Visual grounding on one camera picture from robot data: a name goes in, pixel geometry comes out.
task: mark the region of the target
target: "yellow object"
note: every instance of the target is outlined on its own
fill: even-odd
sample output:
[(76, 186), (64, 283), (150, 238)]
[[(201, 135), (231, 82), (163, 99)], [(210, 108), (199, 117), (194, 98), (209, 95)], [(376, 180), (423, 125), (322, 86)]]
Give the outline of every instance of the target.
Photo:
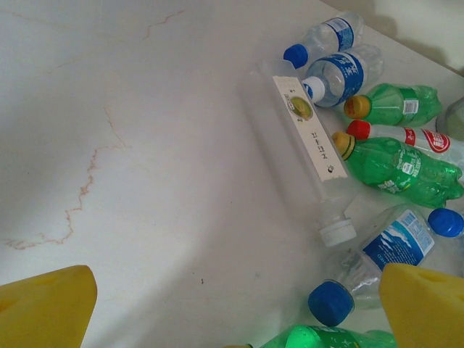
[(355, 148), (355, 137), (343, 132), (335, 132), (332, 135), (332, 140), (335, 143), (336, 148), (339, 150), (341, 158), (346, 160)]
[(95, 302), (87, 266), (0, 286), (0, 347), (80, 347)]
[(388, 264), (379, 293), (399, 348), (464, 347), (464, 279)]
[(361, 120), (369, 115), (370, 100), (366, 96), (352, 96), (345, 102), (343, 111), (349, 118)]

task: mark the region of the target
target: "clear plastic bottle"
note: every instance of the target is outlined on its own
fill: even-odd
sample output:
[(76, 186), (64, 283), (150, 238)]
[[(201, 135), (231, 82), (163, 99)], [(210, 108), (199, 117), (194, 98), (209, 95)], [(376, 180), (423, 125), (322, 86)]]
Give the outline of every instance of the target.
[(261, 348), (397, 348), (393, 335), (381, 330), (366, 333), (326, 328), (324, 326), (293, 325)]
[(344, 211), (357, 194), (357, 181), (345, 168), (293, 65), (282, 59), (257, 63), (240, 92), (289, 211), (302, 220), (317, 217), (327, 247), (356, 237)]
[(464, 141), (464, 97), (451, 104), (446, 114), (436, 118), (436, 130)]
[(296, 69), (306, 70), (315, 60), (350, 49), (361, 43), (364, 19), (353, 12), (342, 12), (334, 18), (310, 28), (302, 40), (289, 47), (283, 58)]
[(439, 222), (433, 223), (434, 230), (413, 205), (401, 204), (384, 210), (369, 227), (372, 233), (359, 248), (329, 258), (326, 264), (330, 278), (308, 298), (313, 315), (324, 325), (337, 326), (355, 306), (380, 307), (378, 285), (388, 263), (442, 270), (447, 250), (437, 243), (439, 236), (461, 236), (464, 219), (446, 209), (435, 210), (432, 214)]
[(302, 82), (314, 104), (333, 107), (377, 81), (383, 71), (381, 50), (360, 45), (316, 60)]
[[(347, 133), (357, 140), (393, 138), (420, 149), (436, 160), (457, 165), (464, 172), (464, 141), (450, 139), (444, 134), (420, 128), (371, 125), (361, 120), (351, 122)], [(459, 181), (464, 182), (464, 175), (459, 178)]]

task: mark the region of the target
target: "green plastic bottle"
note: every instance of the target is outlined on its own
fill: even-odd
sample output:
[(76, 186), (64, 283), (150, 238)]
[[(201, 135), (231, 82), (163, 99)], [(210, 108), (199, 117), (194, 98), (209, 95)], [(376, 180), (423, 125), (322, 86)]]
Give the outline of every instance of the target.
[(261, 348), (397, 348), (397, 343), (391, 333), (380, 330), (357, 333), (343, 328), (293, 325)]
[(448, 199), (464, 195), (458, 182), (463, 174), (460, 168), (430, 158), (401, 141), (392, 138), (357, 141), (342, 132), (333, 134), (332, 139), (353, 176), (366, 185), (432, 209), (444, 207)]
[(425, 125), (442, 111), (436, 89), (381, 83), (366, 95), (352, 96), (344, 105), (345, 115), (373, 125)]

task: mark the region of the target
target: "plastic bottle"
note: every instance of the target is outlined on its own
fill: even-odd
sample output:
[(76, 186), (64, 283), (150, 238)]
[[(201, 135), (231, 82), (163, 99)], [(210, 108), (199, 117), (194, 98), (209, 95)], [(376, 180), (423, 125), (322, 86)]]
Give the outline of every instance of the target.
[(464, 97), (451, 104), (445, 115), (436, 118), (436, 130), (464, 141)]
[(261, 348), (397, 348), (391, 333), (372, 330), (366, 333), (327, 328), (324, 326), (293, 325)]
[(436, 89), (381, 83), (366, 95), (352, 96), (344, 105), (345, 115), (374, 125), (425, 125), (442, 111)]
[(354, 177), (364, 184), (429, 208), (444, 207), (448, 199), (464, 195), (458, 182), (462, 170), (433, 159), (392, 138), (357, 141), (336, 132), (332, 139)]
[(291, 214), (299, 220), (318, 216), (318, 231), (327, 247), (356, 237), (344, 212), (357, 194), (357, 181), (346, 169), (293, 65), (281, 59), (257, 63), (246, 74), (240, 92)]
[(434, 210), (431, 216), (436, 221), (433, 230), (412, 204), (391, 207), (375, 217), (368, 228), (372, 232), (359, 248), (336, 253), (326, 262), (330, 278), (308, 298), (313, 315), (324, 325), (336, 326), (355, 306), (380, 307), (378, 285), (389, 263), (440, 268), (447, 250), (440, 246), (439, 236), (462, 236), (464, 219), (446, 209)]
[(310, 28), (302, 40), (289, 47), (283, 58), (295, 69), (307, 69), (315, 60), (350, 49), (361, 43), (364, 19), (353, 12), (339, 13), (324, 23)]
[(464, 171), (464, 142), (448, 136), (420, 128), (401, 128), (392, 125), (371, 125), (369, 122), (354, 120), (347, 133), (357, 140), (369, 138), (393, 138), (414, 146), (437, 160), (457, 165)]
[(302, 82), (314, 104), (333, 107), (377, 81), (383, 71), (380, 49), (360, 45), (316, 60)]

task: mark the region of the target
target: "marble tabletop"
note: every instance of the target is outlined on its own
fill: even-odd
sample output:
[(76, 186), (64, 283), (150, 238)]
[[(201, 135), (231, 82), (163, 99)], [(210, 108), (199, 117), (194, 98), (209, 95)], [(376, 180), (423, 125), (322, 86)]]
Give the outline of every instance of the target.
[[(0, 1), (1, 283), (90, 266), (84, 347), (259, 346), (316, 323), (305, 298), (327, 251), (287, 215), (237, 82), (336, 10), (71, 2)], [(381, 81), (429, 84), (445, 106), (464, 94), (464, 78), (399, 43), (370, 28), (364, 41), (384, 53)], [(347, 213), (359, 228), (393, 203), (366, 189)], [(388, 329), (381, 310), (342, 326)]]

